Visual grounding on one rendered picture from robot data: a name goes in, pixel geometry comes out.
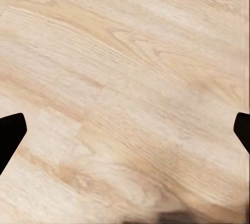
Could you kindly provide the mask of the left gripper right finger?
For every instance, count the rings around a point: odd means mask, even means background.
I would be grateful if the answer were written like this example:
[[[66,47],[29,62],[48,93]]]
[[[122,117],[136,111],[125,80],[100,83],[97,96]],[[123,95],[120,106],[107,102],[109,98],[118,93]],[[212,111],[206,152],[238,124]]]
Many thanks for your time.
[[[233,131],[250,154],[250,115],[241,112],[238,113]]]

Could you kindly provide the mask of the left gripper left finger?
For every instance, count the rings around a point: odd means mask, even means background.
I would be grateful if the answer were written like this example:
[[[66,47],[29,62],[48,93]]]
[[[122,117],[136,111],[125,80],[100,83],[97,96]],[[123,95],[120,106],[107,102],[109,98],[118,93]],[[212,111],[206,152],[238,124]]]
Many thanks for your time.
[[[0,118],[0,175],[27,132],[22,113]]]

